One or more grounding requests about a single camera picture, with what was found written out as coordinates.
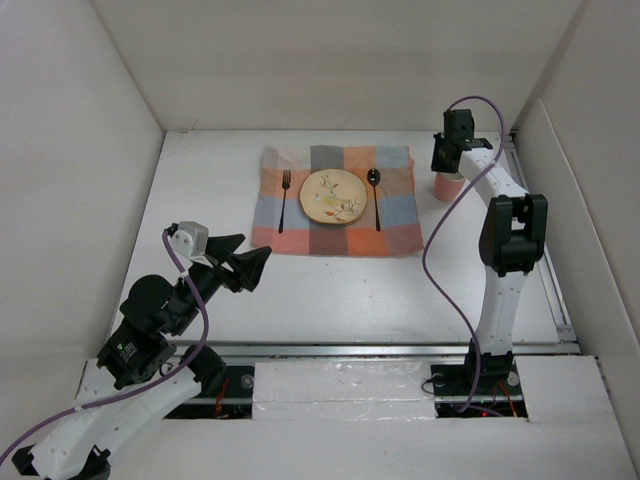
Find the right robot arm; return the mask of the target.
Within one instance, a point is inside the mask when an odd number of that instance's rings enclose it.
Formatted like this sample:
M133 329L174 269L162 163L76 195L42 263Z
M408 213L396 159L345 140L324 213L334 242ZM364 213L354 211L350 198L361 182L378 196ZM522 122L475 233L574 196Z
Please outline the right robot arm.
M544 253L548 201L521 187L495 160L492 145L477 138L469 109L448 109L434 136L432 170L459 174L487 206L479 238L486 281L478 326L464 362L431 367L434 392L483 394L507 379L513 365L513 326L524 284Z

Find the black fork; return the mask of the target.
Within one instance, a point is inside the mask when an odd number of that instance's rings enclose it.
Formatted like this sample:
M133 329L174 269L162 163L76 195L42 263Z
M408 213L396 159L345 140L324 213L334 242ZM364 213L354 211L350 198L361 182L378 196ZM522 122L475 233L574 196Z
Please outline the black fork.
M292 177L292 172L290 170L284 170L283 171L282 182L281 182L281 188L282 188L283 194L282 194L280 218L279 218L279 224L278 224L278 233L279 234L282 234L283 231L284 231L286 198L287 198L287 192L288 192L288 190L289 190L289 188L291 186L291 177Z

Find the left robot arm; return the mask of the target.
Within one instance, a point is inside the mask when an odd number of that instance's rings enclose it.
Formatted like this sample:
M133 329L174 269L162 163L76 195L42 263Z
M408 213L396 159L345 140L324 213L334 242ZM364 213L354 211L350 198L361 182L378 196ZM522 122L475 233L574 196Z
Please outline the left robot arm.
M176 352L172 338L194 319L208 317L205 305L219 288L240 292L258 285L272 250L239 254L244 239L211 237L195 222L166 228L162 240L180 272L177 282L159 275L137 280L120 306L121 324L86 363L73 406L50 418L55 427L40 442L17 440L2 457L22 476L106 479L115 460L153 423L188 399L218 393L226 364L207 346L206 333L171 370L163 367Z

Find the checkered cloth placemat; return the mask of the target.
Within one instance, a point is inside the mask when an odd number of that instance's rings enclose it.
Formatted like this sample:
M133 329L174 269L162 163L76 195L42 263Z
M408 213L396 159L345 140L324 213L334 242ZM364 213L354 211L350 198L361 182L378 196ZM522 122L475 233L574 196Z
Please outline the checkered cloth placemat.
M420 251L409 148L265 147L251 243L279 254L315 256Z

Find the bird pattern plate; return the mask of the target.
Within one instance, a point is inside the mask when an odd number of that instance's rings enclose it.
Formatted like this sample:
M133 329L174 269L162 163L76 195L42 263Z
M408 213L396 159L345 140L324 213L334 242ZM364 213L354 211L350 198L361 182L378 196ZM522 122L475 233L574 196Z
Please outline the bird pattern plate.
M311 221L347 225L363 215L368 195L363 181L354 173L325 169L308 176L301 186L299 200Z

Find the pink mug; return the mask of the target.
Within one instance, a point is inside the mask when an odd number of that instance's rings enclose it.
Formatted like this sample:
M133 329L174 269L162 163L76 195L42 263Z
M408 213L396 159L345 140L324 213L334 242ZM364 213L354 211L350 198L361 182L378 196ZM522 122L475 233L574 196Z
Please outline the pink mug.
M466 178L459 173L437 172L434 183L434 196L444 203L452 203L462 191Z

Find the black spoon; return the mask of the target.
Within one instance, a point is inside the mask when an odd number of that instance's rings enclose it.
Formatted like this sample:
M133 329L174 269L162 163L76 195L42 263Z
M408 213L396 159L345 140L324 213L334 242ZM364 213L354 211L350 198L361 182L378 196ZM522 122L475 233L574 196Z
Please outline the black spoon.
M378 169L372 168L367 172L367 181L373 190L374 209L375 209L375 228L377 232L381 231L381 223L380 223L379 207L378 207L378 196L377 196L377 186L379 185L380 180L381 180L381 174Z

